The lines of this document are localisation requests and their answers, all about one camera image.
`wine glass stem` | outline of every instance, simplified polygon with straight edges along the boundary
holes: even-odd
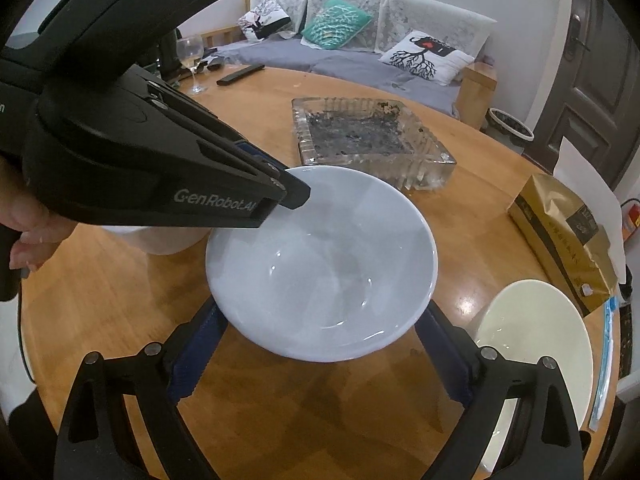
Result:
[[[190,68],[189,70],[191,70],[191,75],[193,76],[193,88],[191,90],[195,92],[198,89],[198,80],[196,79],[196,69]]]

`metal bolt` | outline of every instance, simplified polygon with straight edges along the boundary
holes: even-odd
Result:
[[[553,370],[558,366],[558,363],[556,363],[556,360],[547,355],[545,355],[542,358],[542,364],[545,365],[545,368],[549,368],[549,370]]]
[[[276,180],[276,179],[275,179],[275,178],[273,178],[273,177],[271,177],[271,181],[272,181],[276,186],[278,186],[280,189],[282,189],[282,190],[286,190],[286,189],[287,189],[287,188],[285,188],[285,187],[282,185],[281,181]]]
[[[162,350],[162,345],[160,343],[149,343],[145,346],[145,354],[149,356],[158,355]]]
[[[491,346],[485,346],[480,351],[480,355],[485,359],[489,359],[489,361],[494,361],[498,357],[498,351]]]
[[[162,110],[168,110],[169,107],[164,104],[162,101],[158,101],[158,99],[151,99],[151,102],[155,104],[158,108],[162,108]]]
[[[84,356],[84,364],[94,365],[98,362],[98,359],[100,359],[99,352],[89,352],[87,355]]]

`glass ashtray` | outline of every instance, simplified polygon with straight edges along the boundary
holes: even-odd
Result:
[[[396,189],[438,189],[456,159],[400,101],[307,97],[293,99],[302,163],[344,166]]]

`finger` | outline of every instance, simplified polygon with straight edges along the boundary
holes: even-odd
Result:
[[[9,268],[22,269],[23,267],[40,266],[53,256],[59,245],[60,242],[31,245],[17,241],[11,249]]]
[[[0,224],[30,231],[47,222],[49,210],[26,189],[22,177],[0,156]]]
[[[61,242],[71,236],[78,222],[64,218],[56,213],[50,213],[46,224],[32,231],[26,231],[20,236],[25,244],[50,244]]]

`ash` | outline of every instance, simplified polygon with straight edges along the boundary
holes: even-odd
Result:
[[[381,103],[369,117],[324,111],[309,113],[306,119],[319,156],[413,153],[398,136],[399,111],[397,106]]]

